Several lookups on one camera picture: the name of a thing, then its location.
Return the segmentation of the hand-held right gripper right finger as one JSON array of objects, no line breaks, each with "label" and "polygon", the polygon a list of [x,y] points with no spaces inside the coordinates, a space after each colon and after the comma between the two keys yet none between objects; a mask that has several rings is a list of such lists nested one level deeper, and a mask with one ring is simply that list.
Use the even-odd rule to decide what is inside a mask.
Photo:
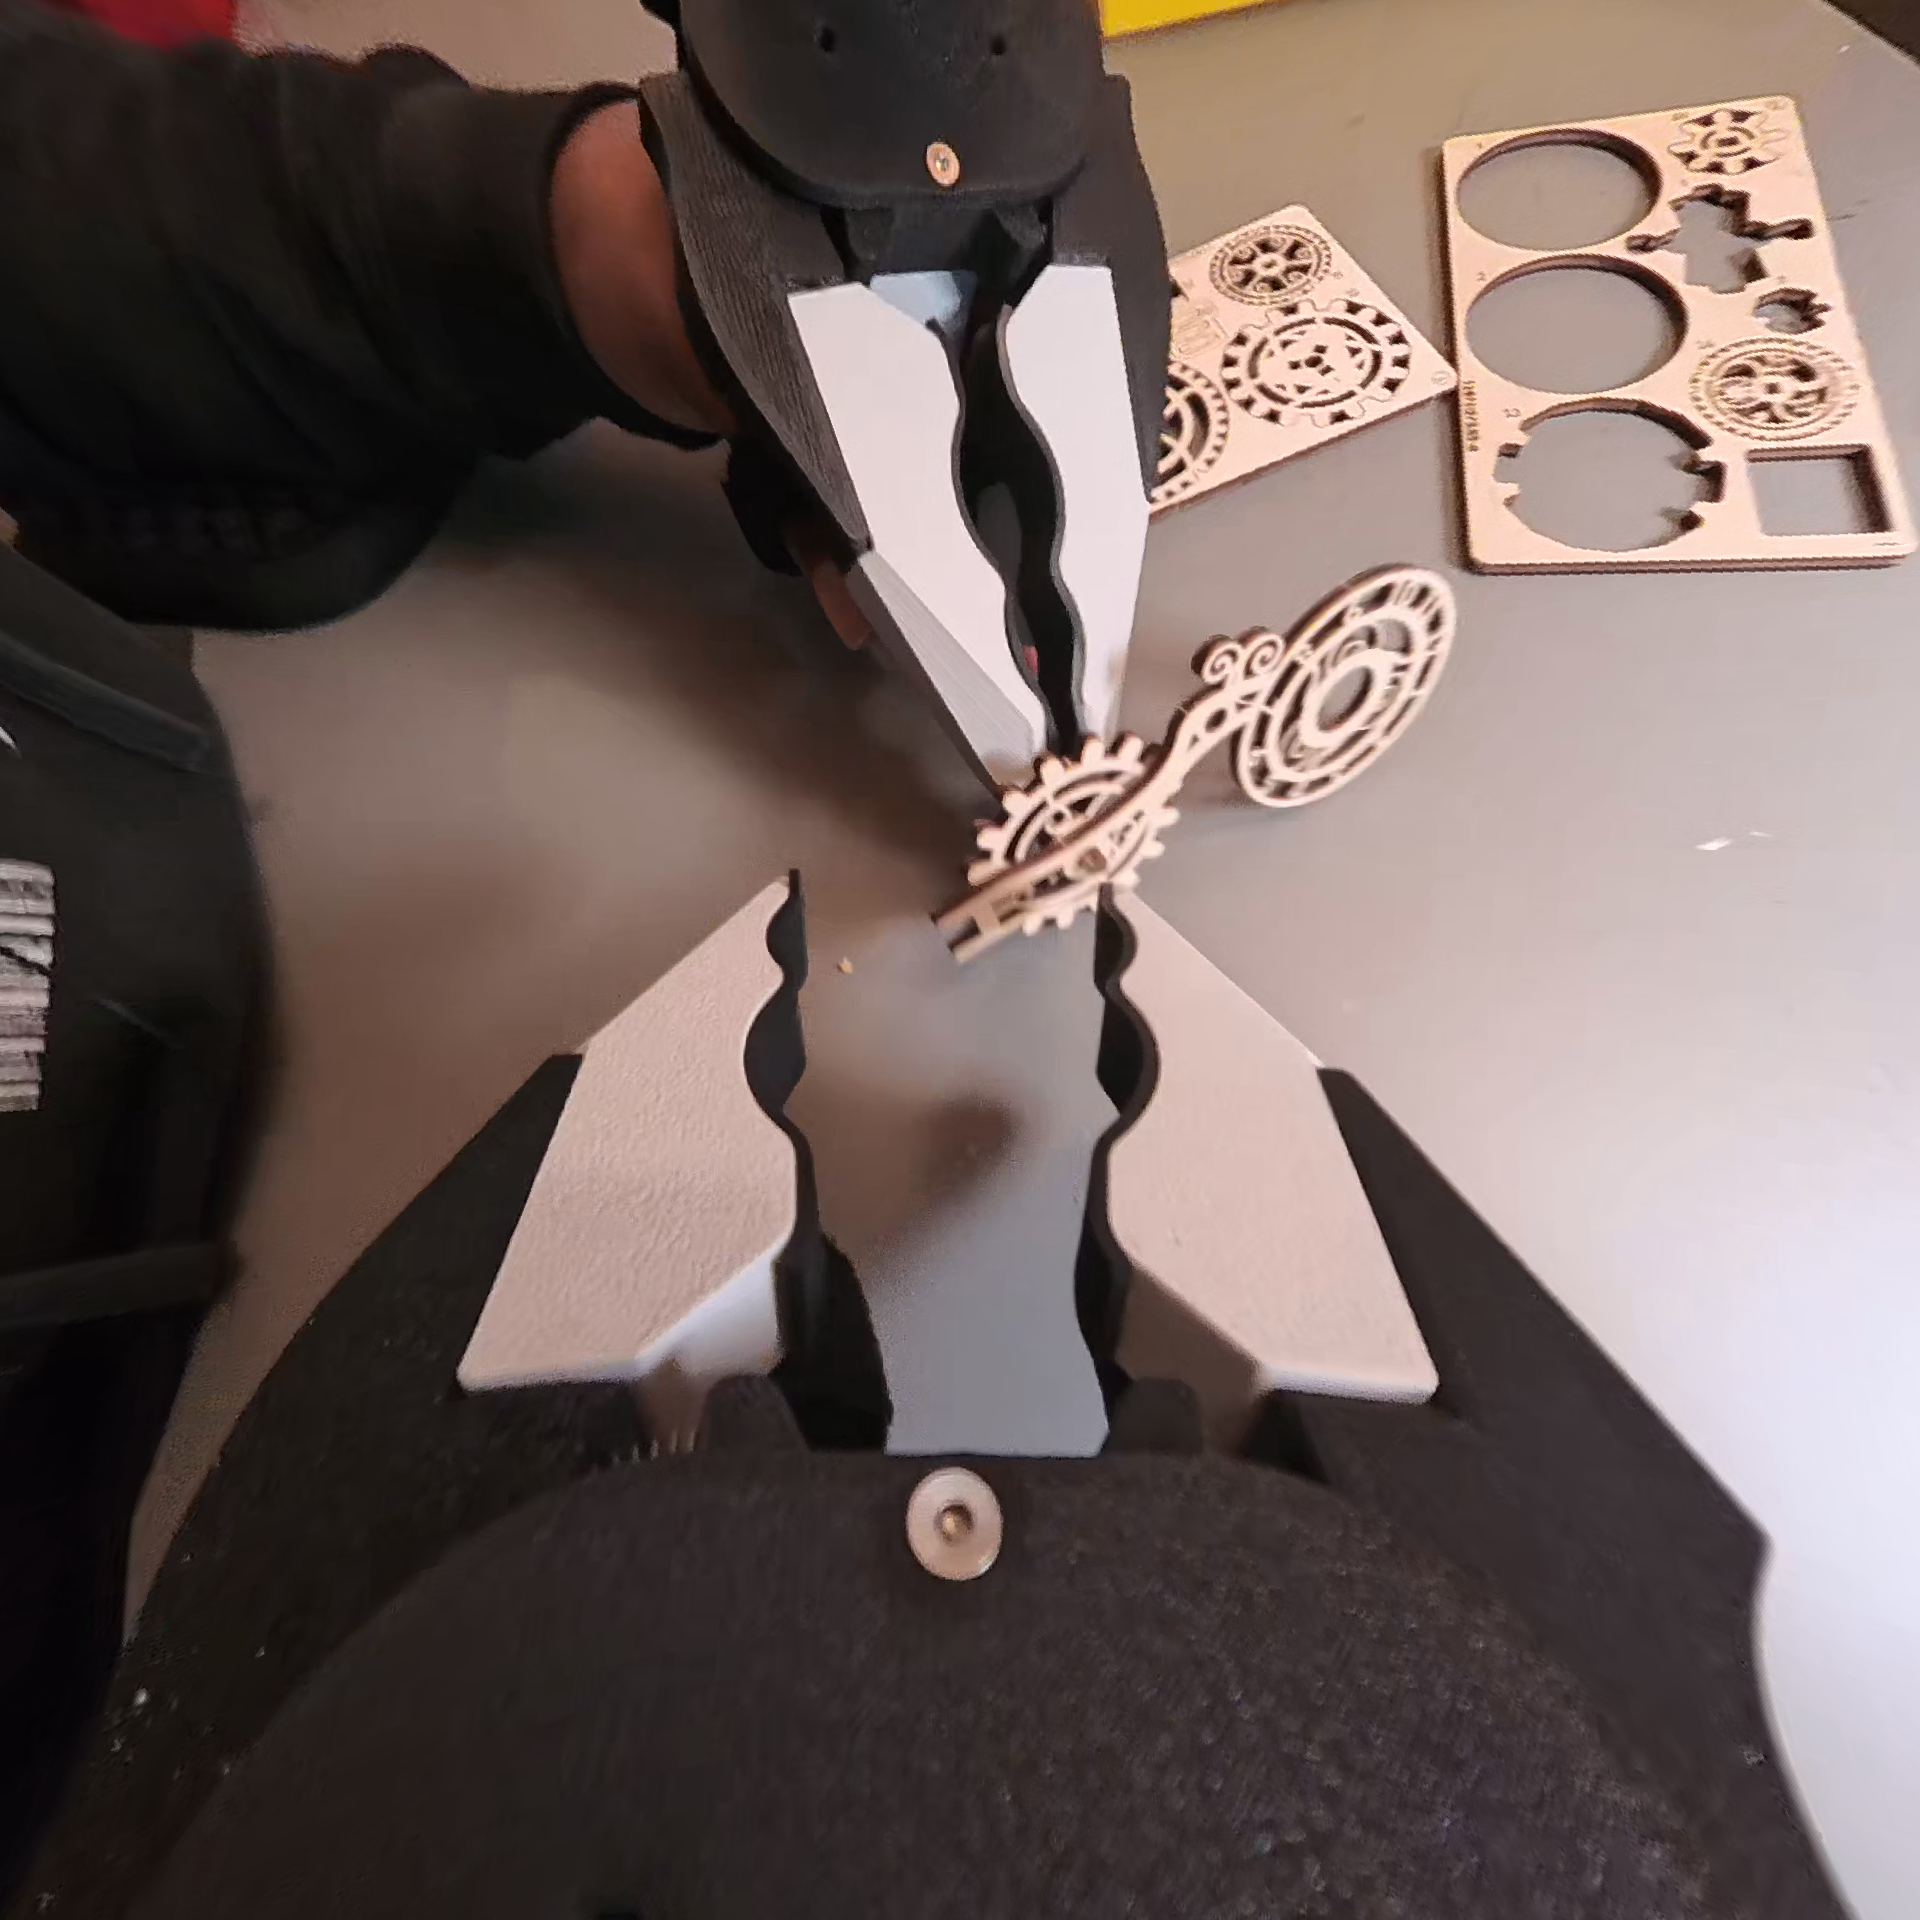
[{"label": "hand-held right gripper right finger", "polygon": [[1322,1064],[1136,897],[1096,911],[1094,1360],[1202,1403],[1426,1403],[1438,1371]]}]

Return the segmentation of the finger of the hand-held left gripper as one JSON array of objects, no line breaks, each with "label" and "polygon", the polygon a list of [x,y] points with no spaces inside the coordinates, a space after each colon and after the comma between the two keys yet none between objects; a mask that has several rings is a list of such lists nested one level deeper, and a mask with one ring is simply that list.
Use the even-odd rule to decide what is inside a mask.
[{"label": "finger of the hand-held left gripper", "polygon": [[981,780],[1023,784],[1078,713],[1082,640],[1061,573],[1062,488],[1023,394],[1037,300],[997,319],[982,380],[1010,560],[990,551],[964,498],[968,399],[941,331],[870,284],[788,304],[866,525],[848,589]]},{"label": "finger of the hand-held left gripper", "polygon": [[1020,605],[1055,737],[1111,737],[1136,629],[1148,498],[1106,268],[1044,268],[999,321],[999,372],[1039,461],[1023,496]]}]

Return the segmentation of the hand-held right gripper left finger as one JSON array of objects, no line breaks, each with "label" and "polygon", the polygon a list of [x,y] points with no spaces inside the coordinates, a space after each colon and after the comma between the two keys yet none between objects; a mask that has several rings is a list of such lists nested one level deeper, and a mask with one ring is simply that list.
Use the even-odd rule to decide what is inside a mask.
[{"label": "hand-held right gripper left finger", "polygon": [[770,1376],[799,1257],[799,875],[764,884],[582,1044],[456,1367],[471,1396]]}]

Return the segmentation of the large wooden gear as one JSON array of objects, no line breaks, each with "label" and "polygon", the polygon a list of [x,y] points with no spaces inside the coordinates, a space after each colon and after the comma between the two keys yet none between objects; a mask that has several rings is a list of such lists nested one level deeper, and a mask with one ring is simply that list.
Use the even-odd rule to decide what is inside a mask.
[{"label": "large wooden gear", "polygon": [[1014,932],[1070,928],[1106,892],[1136,887],[1179,821],[1182,780],[1159,763],[1136,733],[1086,737],[1005,787],[999,816],[976,827],[967,895],[936,922],[950,955],[968,963]]}]

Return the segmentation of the wooden clock dial arm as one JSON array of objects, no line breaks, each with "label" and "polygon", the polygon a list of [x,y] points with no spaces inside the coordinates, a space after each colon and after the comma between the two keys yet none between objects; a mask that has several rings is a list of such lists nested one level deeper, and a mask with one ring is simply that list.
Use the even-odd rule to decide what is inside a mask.
[{"label": "wooden clock dial arm", "polygon": [[1212,637],[1159,739],[1086,739],[1037,762],[976,827],[967,892],[934,922],[968,963],[1013,936],[1070,928],[1133,890],[1182,819],[1188,777],[1223,755],[1261,810],[1332,797],[1426,709],[1452,658],[1456,594],[1436,569],[1373,568],[1287,632]]}]

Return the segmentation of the wooden sheet with round holes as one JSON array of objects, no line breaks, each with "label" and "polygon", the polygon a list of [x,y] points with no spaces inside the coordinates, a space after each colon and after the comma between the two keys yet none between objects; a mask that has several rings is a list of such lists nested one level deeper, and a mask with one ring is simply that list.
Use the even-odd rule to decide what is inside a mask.
[{"label": "wooden sheet with round holes", "polygon": [[[1476,224],[1468,181],[1511,154],[1570,146],[1621,160],[1648,203],[1583,244],[1507,243]],[[1893,436],[1842,285],[1795,98],[1767,93],[1626,116],[1470,133],[1438,154],[1456,349],[1456,444],[1468,562],[1484,573],[1652,569],[1876,569],[1915,554]],[[1547,273],[1634,281],[1672,325],[1666,359],[1606,389],[1543,386],[1472,348],[1478,300]],[[1702,496],[1669,540],[1629,551],[1564,541],[1519,514],[1502,477],[1541,426],[1637,416],[1686,445]],[[1860,533],[1772,533],[1763,466],[1844,465],[1862,489]]]}]

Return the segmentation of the person's left forearm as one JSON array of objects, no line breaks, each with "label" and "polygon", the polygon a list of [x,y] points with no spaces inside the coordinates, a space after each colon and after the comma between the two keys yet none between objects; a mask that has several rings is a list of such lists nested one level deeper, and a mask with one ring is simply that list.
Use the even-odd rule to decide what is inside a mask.
[{"label": "person's left forearm", "polygon": [[382,594],[488,459],[667,441],[559,281],[557,155],[632,88],[3,28],[3,501],[135,624],[315,626]]}]

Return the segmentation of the grey desk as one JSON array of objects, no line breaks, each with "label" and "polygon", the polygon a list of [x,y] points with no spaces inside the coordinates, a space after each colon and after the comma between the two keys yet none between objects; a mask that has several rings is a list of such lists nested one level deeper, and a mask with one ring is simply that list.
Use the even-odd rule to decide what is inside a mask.
[{"label": "grey desk", "polygon": [[[1915,473],[1915,68],[1844,17],[1285,5],[1114,64],[1172,250],[1308,203],[1432,340],[1446,138],[1784,90]],[[1852,1909],[1915,1916],[1915,565],[1461,571],[1429,402],[1154,524],[1125,724],[1163,724],[1208,635],[1392,560],[1456,578],[1426,713],[1316,808],[1208,769],[1143,899],[1372,1090],[1765,1528],[1778,1744]],[[715,459],[589,428],[485,469],[356,615],[195,657],[251,804],[276,1065],[133,1607],[363,1247],[788,872],[794,1114],[893,1450],[1096,1444],[1091,927],[949,957],[968,769],[752,560]]]}]

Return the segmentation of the person's left hand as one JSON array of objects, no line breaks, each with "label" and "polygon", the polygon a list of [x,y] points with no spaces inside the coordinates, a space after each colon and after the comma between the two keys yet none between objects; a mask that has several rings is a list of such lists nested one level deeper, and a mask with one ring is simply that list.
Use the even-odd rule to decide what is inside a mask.
[{"label": "person's left hand", "polygon": [[727,441],[727,498],[740,531],[778,569],[796,569],[848,648],[872,635],[848,588],[831,522],[775,475],[688,331],[672,209],[643,141],[639,104],[592,107],[565,136],[547,197],[551,256],[567,316],[602,376],[658,426]]}]

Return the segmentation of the wooden sheet with gears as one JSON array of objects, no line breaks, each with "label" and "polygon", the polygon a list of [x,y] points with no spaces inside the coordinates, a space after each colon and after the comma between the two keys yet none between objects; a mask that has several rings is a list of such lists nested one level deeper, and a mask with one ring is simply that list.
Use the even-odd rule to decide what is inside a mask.
[{"label": "wooden sheet with gears", "polygon": [[1456,371],[1308,207],[1168,263],[1154,516],[1456,391]]}]

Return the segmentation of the red bag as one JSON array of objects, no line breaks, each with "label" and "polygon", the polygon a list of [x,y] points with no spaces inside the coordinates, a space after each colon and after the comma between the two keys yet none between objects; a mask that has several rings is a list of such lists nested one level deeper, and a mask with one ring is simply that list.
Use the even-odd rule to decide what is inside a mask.
[{"label": "red bag", "polygon": [[28,2],[30,15],[84,21],[126,42],[174,50],[232,42],[238,2]]}]

